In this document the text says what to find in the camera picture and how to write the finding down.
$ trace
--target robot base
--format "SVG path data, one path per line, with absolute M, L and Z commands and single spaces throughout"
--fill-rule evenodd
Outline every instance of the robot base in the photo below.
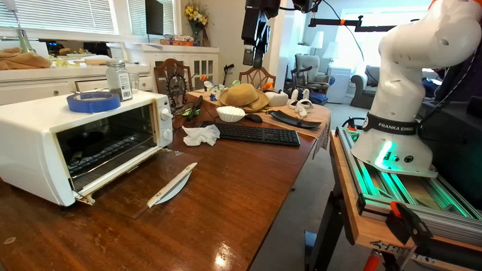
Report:
M 382 172 L 430 178 L 438 175 L 431 164 L 431 149 L 417 135 L 393 135 L 372 129 L 360 133 L 351 153 Z

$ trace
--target lamp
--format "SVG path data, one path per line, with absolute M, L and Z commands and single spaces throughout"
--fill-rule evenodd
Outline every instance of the lamp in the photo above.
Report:
M 336 41 L 330 41 L 330 44 L 328 45 L 328 48 L 326 49 L 322 58 L 330 59 L 330 64 L 334 59 L 340 58 L 340 50 Z
M 316 48 L 323 48 L 323 31 L 316 32 L 315 39 L 311 43 L 311 47 L 315 48 L 315 55 L 316 55 Z

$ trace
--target black keyboard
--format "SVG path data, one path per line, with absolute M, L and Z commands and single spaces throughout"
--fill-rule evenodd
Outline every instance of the black keyboard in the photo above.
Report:
M 221 132 L 221 139 L 234 139 L 286 146 L 300 146 L 298 133 L 293 130 L 243 126 L 227 123 L 203 122 L 199 127 L 214 124 Z

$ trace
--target tape roll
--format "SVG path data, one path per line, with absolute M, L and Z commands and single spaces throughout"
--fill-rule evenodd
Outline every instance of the tape roll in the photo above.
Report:
M 67 97 L 68 108 L 74 112 L 97 113 L 121 106 L 121 98 L 116 93 L 87 92 Z

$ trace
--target jar label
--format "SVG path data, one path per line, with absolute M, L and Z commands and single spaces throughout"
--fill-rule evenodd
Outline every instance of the jar label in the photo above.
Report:
M 120 94 L 122 95 L 122 100 L 129 100 L 132 98 L 131 81 L 129 80 L 128 73 L 119 74 L 120 83 Z

